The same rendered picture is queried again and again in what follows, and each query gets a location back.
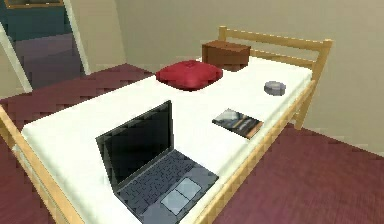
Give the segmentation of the red pillow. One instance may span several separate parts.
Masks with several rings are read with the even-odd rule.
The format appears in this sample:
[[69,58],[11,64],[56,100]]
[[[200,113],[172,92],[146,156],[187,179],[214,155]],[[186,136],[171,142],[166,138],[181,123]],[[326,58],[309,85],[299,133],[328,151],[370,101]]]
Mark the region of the red pillow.
[[223,70],[197,60],[181,61],[159,70],[156,80],[183,91],[201,90],[223,77]]

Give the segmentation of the grey round disc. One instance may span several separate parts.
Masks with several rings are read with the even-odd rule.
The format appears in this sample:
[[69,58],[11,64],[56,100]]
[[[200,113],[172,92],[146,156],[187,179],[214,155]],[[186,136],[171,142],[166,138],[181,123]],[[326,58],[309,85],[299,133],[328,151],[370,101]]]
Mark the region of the grey round disc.
[[283,96],[286,91],[286,85],[277,81],[268,81],[264,85],[264,91],[268,95]]

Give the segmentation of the grey book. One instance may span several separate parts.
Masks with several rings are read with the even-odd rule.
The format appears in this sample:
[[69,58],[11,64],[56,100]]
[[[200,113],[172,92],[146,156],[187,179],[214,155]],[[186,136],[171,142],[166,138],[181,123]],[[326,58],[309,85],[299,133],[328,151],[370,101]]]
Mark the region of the grey book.
[[262,121],[232,109],[224,110],[212,123],[246,139],[251,139],[263,125]]

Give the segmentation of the dark grey open laptop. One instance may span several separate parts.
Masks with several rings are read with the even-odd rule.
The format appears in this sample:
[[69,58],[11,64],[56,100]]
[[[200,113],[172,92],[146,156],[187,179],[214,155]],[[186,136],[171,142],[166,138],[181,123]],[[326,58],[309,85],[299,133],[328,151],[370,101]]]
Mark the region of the dark grey open laptop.
[[179,224],[218,180],[173,139],[170,101],[96,138],[115,196],[142,224]]

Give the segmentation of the wooden framed picture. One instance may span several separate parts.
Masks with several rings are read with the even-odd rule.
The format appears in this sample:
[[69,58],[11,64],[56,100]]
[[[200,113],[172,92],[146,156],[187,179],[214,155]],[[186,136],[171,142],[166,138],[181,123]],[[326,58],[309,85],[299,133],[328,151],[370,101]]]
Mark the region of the wooden framed picture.
[[3,0],[7,9],[61,7],[63,0]]

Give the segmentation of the wooden bed with white mattress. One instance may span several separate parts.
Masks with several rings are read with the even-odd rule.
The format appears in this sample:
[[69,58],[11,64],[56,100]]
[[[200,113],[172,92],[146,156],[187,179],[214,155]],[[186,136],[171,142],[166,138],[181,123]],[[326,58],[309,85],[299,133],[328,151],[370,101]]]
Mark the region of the wooden bed with white mattress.
[[[11,97],[0,105],[0,136],[56,224],[139,224],[113,196],[95,138],[162,101],[171,100],[176,108],[177,149],[219,177],[181,224],[212,224],[287,123],[302,127],[332,40],[225,26],[220,27],[219,37],[311,50],[318,57],[307,60],[252,50],[249,66],[226,72],[215,84],[194,92],[176,90],[153,77],[131,82],[126,76],[95,73]],[[264,91],[268,81],[284,83],[285,94],[268,95]],[[226,109],[263,125],[246,139],[213,124]]]

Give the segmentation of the brown wooden box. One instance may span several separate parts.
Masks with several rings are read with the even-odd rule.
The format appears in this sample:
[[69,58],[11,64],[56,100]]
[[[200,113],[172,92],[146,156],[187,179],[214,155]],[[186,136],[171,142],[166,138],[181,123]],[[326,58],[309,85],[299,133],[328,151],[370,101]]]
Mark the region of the brown wooden box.
[[218,68],[237,72],[248,65],[251,47],[215,40],[202,45],[202,61]]

